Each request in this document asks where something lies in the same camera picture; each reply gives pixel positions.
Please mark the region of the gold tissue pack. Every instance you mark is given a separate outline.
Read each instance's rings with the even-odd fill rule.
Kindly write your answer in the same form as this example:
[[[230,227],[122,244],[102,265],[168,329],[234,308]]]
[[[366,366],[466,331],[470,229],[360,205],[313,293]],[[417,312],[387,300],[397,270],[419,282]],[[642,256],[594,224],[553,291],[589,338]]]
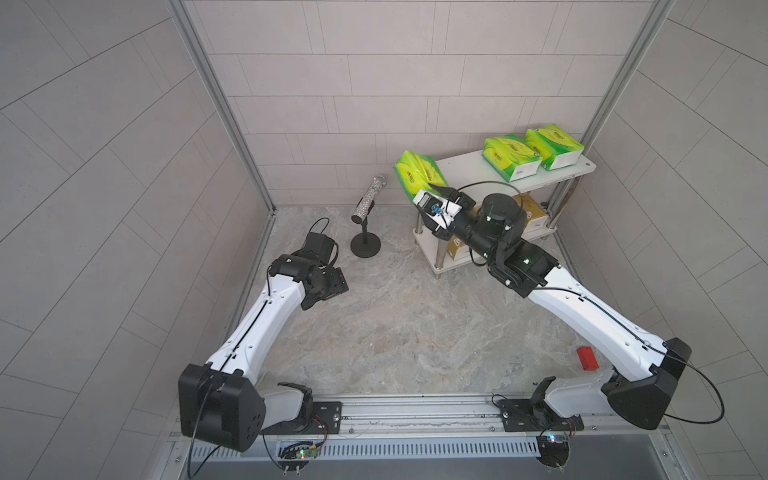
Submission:
[[[459,261],[470,256],[469,247],[456,236],[452,236],[448,242],[447,255],[454,261]]]
[[[517,195],[517,198],[521,201],[521,206],[526,215],[523,234],[528,235],[535,230],[543,228],[547,221],[546,211],[528,193]]]

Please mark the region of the green tissue pack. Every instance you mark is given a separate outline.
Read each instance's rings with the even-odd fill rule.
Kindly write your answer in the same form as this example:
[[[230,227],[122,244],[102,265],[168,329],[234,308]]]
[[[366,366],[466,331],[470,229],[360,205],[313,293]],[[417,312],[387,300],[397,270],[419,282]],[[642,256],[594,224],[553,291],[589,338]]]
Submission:
[[[541,157],[541,166],[547,171],[575,165],[584,146],[556,124],[529,129],[524,143]]]
[[[436,193],[434,186],[448,187],[436,161],[427,155],[406,150],[395,163],[394,170],[410,201],[421,190]]]
[[[542,161],[535,150],[514,134],[487,138],[482,156],[507,182],[535,175]]]

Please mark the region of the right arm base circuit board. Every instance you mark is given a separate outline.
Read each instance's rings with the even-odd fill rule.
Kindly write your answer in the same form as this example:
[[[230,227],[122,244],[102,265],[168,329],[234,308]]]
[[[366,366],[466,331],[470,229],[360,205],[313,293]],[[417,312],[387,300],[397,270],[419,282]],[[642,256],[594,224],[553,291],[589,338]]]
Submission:
[[[537,460],[549,469],[563,470],[570,457],[570,444],[566,437],[546,433],[536,438]]]

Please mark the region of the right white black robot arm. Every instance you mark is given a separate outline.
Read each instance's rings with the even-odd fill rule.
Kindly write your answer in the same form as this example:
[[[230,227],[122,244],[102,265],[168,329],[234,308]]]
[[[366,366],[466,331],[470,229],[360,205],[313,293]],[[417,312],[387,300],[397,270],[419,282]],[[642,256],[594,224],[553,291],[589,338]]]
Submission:
[[[513,197],[492,194],[475,212],[465,193],[433,187],[419,191],[413,203],[435,237],[460,239],[493,278],[553,313],[609,360],[610,368],[593,374],[545,380],[535,402],[560,417],[614,414],[645,430],[658,427],[691,355],[685,342],[664,341],[637,326],[553,255],[524,240],[525,215]]]

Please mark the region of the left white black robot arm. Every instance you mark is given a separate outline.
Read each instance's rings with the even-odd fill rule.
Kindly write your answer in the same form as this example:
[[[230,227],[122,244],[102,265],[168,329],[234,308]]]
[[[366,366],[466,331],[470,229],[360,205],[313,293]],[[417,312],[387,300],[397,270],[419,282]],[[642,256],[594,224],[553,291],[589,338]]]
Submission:
[[[268,268],[255,303],[230,337],[202,365],[178,380],[183,435],[244,452],[270,428],[302,432],[313,422],[310,388],[282,382],[257,386],[264,361],[296,309],[308,310],[348,290],[335,262],[338,244],[310,232],[302,247]]]

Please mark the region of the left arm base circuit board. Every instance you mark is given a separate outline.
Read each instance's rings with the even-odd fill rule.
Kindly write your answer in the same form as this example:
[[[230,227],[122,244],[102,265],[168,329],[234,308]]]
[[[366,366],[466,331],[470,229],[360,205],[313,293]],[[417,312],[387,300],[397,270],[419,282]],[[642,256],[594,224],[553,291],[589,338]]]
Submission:
[[[297,442],[281,447],[278,450],[278,468],[284,475],[289,473],[299,475],[318,456],[320,450],[320,447],[309,441]]]

